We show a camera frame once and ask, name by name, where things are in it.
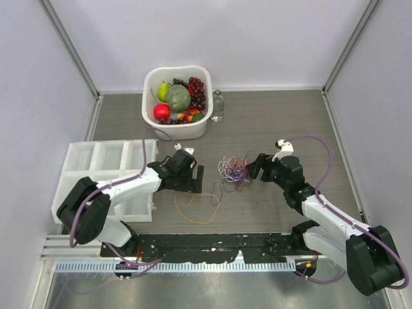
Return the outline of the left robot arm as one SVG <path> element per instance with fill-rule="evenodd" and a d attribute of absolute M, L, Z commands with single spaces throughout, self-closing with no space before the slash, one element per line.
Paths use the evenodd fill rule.
<path fill-rule="evenodd" d="M 110 208 L 163 190 L 200 194 L 203 174 L 204 167 L 197 163 L 191 149 L 180 149 L 134 174 L 106 182 L 83 177 L 57 209 L 57 217 L 70 232 L 70 247 L 97 240 L 119 256 L 129 257 L 139 245 L 138 234 L 123 220 L 110 218 Z"/>

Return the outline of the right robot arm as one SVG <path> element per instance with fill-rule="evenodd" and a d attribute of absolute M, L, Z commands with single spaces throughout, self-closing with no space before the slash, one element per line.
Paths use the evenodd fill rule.
<path fill-rule="evenodd" d="M 382 225 L 371 227 L 330 203 L 306 182 L 297 157 L 261 153 L 246 169 L 252 179 L 278 185 L 286 203 L 309 219 L 290 239 L 294 252 L 314 250 L 331 259 L 363 295 L 407 287 L 410 276 L 390 231 Z"/>

